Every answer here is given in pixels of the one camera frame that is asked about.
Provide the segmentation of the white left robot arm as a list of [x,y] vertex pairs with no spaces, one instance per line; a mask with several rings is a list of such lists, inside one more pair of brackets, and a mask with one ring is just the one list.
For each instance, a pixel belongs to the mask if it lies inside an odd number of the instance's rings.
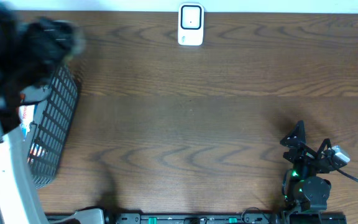
[[50,86],[55,72],[82,50],[81,32],[72,23],[41,17],[22,24],[0,2],[0,223],[48,221],[27,162],[21,92]]

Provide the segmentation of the white Panadol box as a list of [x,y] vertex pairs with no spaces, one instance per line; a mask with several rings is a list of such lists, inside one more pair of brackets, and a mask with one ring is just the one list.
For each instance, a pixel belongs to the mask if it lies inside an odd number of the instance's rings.
[[27,105],[19,107],[19,118],[21,121],[21,131],[26,138],[30,132],[30,124],[34,121],[35,105]]

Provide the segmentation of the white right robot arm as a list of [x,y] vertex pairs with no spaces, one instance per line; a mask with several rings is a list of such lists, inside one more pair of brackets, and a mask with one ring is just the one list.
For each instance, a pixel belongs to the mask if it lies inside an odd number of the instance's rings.
[[293,164],[282,187],[285,196],[283,214],[289,217],[325,211],[331,183],[318,177],[318,174],[328,174],[334,170],[337,150],[332,147],[331,141],[324,139],[317,151],[307,146],[304,121],[300,120],[280,144],[288,148],[283,158]]

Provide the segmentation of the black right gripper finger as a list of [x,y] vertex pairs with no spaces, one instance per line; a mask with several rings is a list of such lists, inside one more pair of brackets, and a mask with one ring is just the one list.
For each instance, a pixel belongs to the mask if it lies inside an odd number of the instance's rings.
[[280,144],[288,148],[299,148],[306,144],[304,121],[299,120],[293,130],[280,141]]
[[317,155],[321,156],[325,149],[330,149],[330,148],[331,148],[331,140],[329,138],[326,138],[322,141],[322,143],[317,151]]

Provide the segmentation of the red Top chocolate bar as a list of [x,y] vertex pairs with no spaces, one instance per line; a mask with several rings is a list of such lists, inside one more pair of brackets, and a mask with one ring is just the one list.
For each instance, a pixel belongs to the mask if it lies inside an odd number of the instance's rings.
[[45,148],[43,148],[39,144],[32,143],[32,145],[30,146],[30,151],[29,151],[27,162],[29,164],[33,164],[36,159],[43,158],[45,153],[46,153]]

